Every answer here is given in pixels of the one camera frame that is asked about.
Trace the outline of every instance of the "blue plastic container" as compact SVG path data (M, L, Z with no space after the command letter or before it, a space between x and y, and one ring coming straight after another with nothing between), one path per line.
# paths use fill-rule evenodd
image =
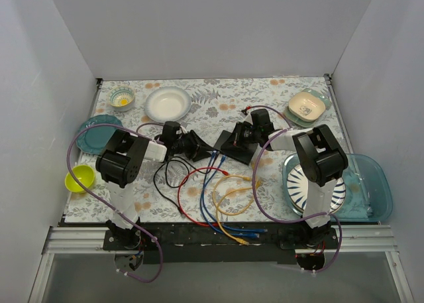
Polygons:
M368 156L347 154L348 168L343 171L346 184L346 200L336 212L341 221L377 222L386 220L393 210L392 193L386 176L379 164ZM284 161L283 187L284 197L292 210L301 212L292 204L287 189L287 177L299 164L297 154Z

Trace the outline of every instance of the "table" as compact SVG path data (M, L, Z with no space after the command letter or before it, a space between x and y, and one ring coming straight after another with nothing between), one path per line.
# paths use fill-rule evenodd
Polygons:
M108 105L109 92L117 86L130 86L136 92L135 107L127 112L116 112ZM186 90L192 99L189 113L183 117L181 123L187 130L196 133L208 144L213 146L222 130L232 131L237 121L242 121L244 115L240 112L248 105L269 105L283 111L288 101L297 92L311 88L327 95L324 78L281 77L281 78L249 78L249 79L205 79L205 80L155 80L155 81L106 81L103 82L95 104L94 115L111 114L118 117L123 126L136 129L140 124L151 121L144 112L144 102L147 96L164 86L176 86ZM287 127L286 122L276 113L270 111L270 118L276 129ZM348 152L339 117L332 105L320 118L320 123L327 124L342 148ZM160 133L160 128L147 126L141 129L143 135L153 137ZM282 167L284 160L293 154L290 151L265 152L262 157L257 177L262 181L258 189L258 197L262 207L273 217L281 219L295 219L290 205L283 196ZM95 168L97 157L82 154L80 164L88 164ZM195 163L196 167L207 166L208 160ZM160 166L157 162L145 160L142 163L140 174L134 182L135 207L142 222L188 222L181 216L169 201L162 198L153 186L153 174ZM243 176L252 175L252 167L243 165L227 158L223 169L231 174ZM173 185L179 184L186 175L186 171L178 163L170 164L168 177ZM222 175L216 175L208 186L205 195L207 207L214 213L212 202L212 188ZM194 219L202 221L199 212L199 195L203 176L193 176L182 188L182 206ZM161 191L176 200L176 190L165 185L164 171L158 174L157 183ZM250 182L242 180L227 180L219 186L218 196L234 188L249 186ZM109 200L109 192L101 180L100 173L96 173L96 183L93 191ZM232 194L223 202L222 208L236 212L243 208L252 192ZM103 223L112 216L112 211L101 202L88 194L72 194L68 200L65 223ZM237 216L221 216L222 221L269 221L253 203L248 210Z

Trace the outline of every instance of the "white plate with blue stripes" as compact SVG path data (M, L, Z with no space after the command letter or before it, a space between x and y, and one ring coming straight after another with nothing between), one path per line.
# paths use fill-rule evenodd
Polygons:
M297 165L291 170L287 177L287 190L293 205L303 212L307 203L308 180L303 173L302 167ZM346 199L346 185L342 178L337 180L331 199L331 213L335 213L343 205Z

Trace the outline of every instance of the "blue cable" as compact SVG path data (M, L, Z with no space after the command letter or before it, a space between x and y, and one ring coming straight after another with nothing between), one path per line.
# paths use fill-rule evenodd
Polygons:
M210 165L211 165L211 162L212 162L212 160L213 160L213 158L215 157L215 153L216 152L214 152L213 154L212 154L212 156L211 156L211 159L210 159L210 161L209 161L209 164L208 164L208 167L210 167ZM224 160L225 160L225 158L226 158L226 156L223 156L222 157L222 159L221 159L221 162L219 163L219 165L218 165L218 168L220 168L221 167L221 165L224 163ZM218 230L216 227L214 227L208 220L207 220L207 217L206 217L206 215L205 215L205 213L203 212L203 208L205 208L205 210L206 210L206 212L207 212L207 214L209 215L209 217L214 221L214 222L217 222L217 220L215 219L215 217L213 217L213 215L209 212L209 210L207 209L207 207L206 207L206 203L205 203L205 190L206 190L206 186L208 185L208 183L212 180L212 178L214 177L214 175L217 173L217 170L215 170L214 171L214 173L211 175L211 177L206 181L206 178L207 178L207 175L205 175L205 178L204 178L204 181L203 181L203 188L202 188L202 192L201 192L201 195L200 195L200 211L201 211L201 214L202 214L202 216L203 216L203 218L204 218L204 220L209 224L209 226L212 228L212 229L214 229L216 232L219 232L219 233L223 233L221 230ZM232 234L232 235L234 235L234 236L237 236L237 237L249 237L249 238L253 238L253 239L257 239L259 236L258 236L258 233L264 233L264 232L266 232L267 230L266 229L237 229L237 228L232 228L232 227L228 227L228 226L226 226L226 225L223 225L223 227L225 228L225 229L228 229L228 230L232 230L232 231L240 231L240 232L245 232L245 233L247 233L247 234L241 234L241 233L235 233L235 234Z

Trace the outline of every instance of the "white backdrop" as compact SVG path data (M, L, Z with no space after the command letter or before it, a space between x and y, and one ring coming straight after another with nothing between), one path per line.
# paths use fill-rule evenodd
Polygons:
M372 0L334 73L355 151L388 177L389 223L416 302L424 302L423 15L423 0Z
M322 76L371 0L53 0L96 78Z
M26 302L95 79L52 0L0 0L0 302Z

